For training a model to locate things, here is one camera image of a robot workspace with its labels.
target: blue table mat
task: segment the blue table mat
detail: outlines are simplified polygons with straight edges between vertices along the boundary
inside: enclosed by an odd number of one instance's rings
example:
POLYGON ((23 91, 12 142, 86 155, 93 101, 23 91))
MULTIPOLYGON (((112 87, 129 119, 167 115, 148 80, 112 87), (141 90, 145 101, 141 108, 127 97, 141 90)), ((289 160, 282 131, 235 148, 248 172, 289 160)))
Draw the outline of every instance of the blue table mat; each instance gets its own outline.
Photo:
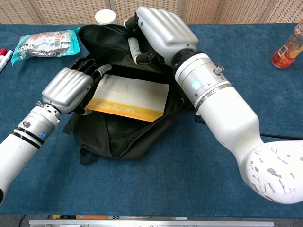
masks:
MULTIPOLYGON (((272 54, 295 24, 189 25, 199 50, 225 68, 259 116, 260 130, 302 136, 303 56, 278 69, 272 54)), ((23 35, 76 29, 78 25, 0 25, 0 47, 15 49, 23 35)), ((0 74, 0 141, 41 100, 41 92, 63 67, 88 54, 31 58, 8 64, 0 74)), ((0 214, 106 214, 303 218, 303 203, 268 201, 242 180, 236 160, 194 111, 175 123, 137 160, 99 158, 80 164, 80 145, 61 124, 11 184, 0 214)), ((264 138, 264 141, 275 139, 264 138)))

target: robotic hand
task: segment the robotic hand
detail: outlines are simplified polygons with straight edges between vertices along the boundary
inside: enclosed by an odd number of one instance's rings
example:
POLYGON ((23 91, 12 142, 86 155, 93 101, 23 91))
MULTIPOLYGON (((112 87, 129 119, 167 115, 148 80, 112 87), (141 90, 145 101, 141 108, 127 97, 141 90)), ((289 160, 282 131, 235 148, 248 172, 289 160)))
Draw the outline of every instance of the robotic hand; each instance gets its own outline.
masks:
POLYGON ((245 183, 278 203, 303 201, 303 140, 264 143, 257 115, 203 52, 198 39, 175 14, 139 7, 124 26, 140 29, 151 49, 141 53, 129 39, 137 64, 159 61, 172 66, 175 80, 202 116, 216 139, 236 157, 245 183))
POLYGON ((57 127, 60 115, 77 109, 86 114, 84 109, 79 109, 79 104, 110 69, 111 65, 98 67, 92 59, 79 58, 48 84, 42 92, 45 104, 38 102, 38 106, 0 144, 0 204, 10 183, 57 127))

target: blue led light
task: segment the blue led light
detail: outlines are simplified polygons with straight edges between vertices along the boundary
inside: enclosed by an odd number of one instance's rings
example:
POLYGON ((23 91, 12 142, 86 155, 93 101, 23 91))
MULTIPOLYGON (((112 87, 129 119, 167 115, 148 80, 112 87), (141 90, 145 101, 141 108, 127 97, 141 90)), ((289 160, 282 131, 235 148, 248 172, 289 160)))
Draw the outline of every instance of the blue led light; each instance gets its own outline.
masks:
POLYGON ((198 89, 201 87, 201 82, 198 79, 195 79, 192 83, 191 83, 191 87, 193 89, 198 89))
POLYGON ((44 138, 46 136, 46 132, 45 131, 40 132, 39 136, 40 138, 44 138))

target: paper cup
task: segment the paper cup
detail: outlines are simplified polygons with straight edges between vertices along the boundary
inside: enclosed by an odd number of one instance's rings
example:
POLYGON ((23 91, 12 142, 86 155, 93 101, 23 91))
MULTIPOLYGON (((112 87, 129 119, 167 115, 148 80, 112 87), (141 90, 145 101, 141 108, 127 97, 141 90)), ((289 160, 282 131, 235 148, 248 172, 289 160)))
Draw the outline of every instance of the paper cup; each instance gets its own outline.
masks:
POLYGON ((110 9, 102 9, 95 14, 99 25, 116 24, 116 13, 110 9))

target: orange bottle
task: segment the orange bottle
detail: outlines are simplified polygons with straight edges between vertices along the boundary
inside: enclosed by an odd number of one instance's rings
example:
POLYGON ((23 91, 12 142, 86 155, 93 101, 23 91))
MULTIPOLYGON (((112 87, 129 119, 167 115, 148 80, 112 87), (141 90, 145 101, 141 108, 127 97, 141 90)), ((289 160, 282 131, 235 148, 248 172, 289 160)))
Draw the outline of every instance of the orange bottle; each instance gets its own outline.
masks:
POLYGON ((273 54, 271 62, 278 68, 287 68, 293 64, 301 51, 303 51, 303 18, 296 25, 287 42, 273 54))

